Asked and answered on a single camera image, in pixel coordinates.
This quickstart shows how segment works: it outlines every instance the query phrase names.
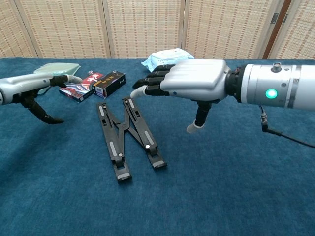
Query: small box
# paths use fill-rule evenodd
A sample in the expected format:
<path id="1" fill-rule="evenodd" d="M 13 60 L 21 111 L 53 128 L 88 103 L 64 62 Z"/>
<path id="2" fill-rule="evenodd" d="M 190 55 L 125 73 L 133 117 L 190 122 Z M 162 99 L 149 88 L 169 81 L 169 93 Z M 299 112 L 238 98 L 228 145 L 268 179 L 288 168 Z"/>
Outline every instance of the small box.
<path id="1" fill-rule="evenodd" d="M 93 92 L 97 96 L 107 98 L 125 83 L 125 73 L 114 70 L 93 84 Z"/>
<path id="2" fill-rule="evenodd" d="M 90 72 L 90 75 L 86 77 L 81 84 L 66 83 L 67 87 L 59 88 L 59 93 L 77 102 L 82 102 L 93 94 L 92 85 L 104 77 L 105 75 L 101 73 Z"/>

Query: beige screen panel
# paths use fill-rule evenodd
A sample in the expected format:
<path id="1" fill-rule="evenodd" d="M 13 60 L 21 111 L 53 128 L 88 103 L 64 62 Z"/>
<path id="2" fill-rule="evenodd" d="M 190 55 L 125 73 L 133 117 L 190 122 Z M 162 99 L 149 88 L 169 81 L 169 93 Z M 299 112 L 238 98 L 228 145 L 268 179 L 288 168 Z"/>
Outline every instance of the beige screen panel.
<path id="1" fill-rule="evenodd" d="M 277 0 L 189 0 L 184 48 L 203 59 L 258 58 L 277 4 Z"/>
<path id="2" fill-rule="evenodd" d="M 112 55 L 146 58 L 180 47 L 184 0 L 104 0 Z"/>
<path id="3" fill-rule="evenodd" d="M 16 1 L 39 56 L 110 57 L 101 0 Z"/>
<path id="4" fill-rule="evenodd" d="M 302 0 L 290 23 L 277 59 L 315 59 L 315 1 Z"/>
<path id="5" fill-rule="evenodd" d="M 12 1 L 0 1 L 0 57 L 37 57 Z"/>

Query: black plastic stand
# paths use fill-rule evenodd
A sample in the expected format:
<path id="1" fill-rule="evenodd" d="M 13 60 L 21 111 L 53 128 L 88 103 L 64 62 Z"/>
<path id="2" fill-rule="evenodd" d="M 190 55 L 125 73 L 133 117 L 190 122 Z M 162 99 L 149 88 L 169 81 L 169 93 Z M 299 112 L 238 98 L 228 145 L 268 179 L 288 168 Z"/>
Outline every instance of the black plastic stand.
<path id="1" fill-rule="evenodd" d="M 146 151 L 147 157 L 154 169 L 167 166 L 167 163 L 163 160 L 158 150 L 158 145 L 135 102 L 130 97 L 126 97 L 123 99 L 123 103 L 125 107 L 124 122 L 120 122 L 112 114 L 108 109 L 107 103 L 103 102 L 97 104 L 98 115 L 118 181 L 131 178 L 124 152 L 125 132 L 129 132 Z"/>

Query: cable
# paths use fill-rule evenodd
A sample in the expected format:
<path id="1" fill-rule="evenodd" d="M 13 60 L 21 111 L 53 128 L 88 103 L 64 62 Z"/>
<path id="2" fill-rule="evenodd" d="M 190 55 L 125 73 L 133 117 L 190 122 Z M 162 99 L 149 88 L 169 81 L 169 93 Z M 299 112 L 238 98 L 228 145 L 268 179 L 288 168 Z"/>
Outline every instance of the cable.
<path id="1" fill-rule="evenodd" d="M 263 132 L 270 133 L 270 134 L 275 134 L 275 135 L 278 135 L 278 136 L 290 139 L 290 140 L 292 140 L 294 142 L 300 143 L 302 145 L 305 145 L 305 146 L 308 146 L 308 147 L 311 147 L 311 148 L 315 148 L 315 145 L 313 145 L 313 144 L 309 144 L 309 143 L 304 142 L 302 140 L 296 139 L 296 138 L 294 138 L 292 136 L 284 134 L 281 131 L 278 131 L 278 130 L 275 130 L 275 129 L 270 129 L 268 127 L 268 121 L 267 121 L 267 114 L 266 114 L 266 112 L 264 111 L 264 109 L 262 108 L 261 105 L 259 105 L 259 108 L 261 109 L 260 119 L 261 119 L 261 129 L 262 129 Z"/>

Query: metal hinge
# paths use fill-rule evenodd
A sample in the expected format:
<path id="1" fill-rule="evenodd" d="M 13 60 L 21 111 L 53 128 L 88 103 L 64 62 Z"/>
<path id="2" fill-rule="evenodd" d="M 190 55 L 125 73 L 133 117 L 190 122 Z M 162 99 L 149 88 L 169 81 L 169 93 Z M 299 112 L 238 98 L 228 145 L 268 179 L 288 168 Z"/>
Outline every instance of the metal hinge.
<path id="1" fill-rule="evenodd" d="M 285 24 L 285 21 L 286 21 L 286 19 L 287 19 L 287 16 L 288 16 L 288 14 L 285 15 L 282 25 Z"/>
<path id="2" fill-rule="evenodd" d="M 279 13 L 275 12 L 274 16 L 271 19 L 271 24 L 275 24 L 276 23 L 278 16 L 279 16 Z"/>

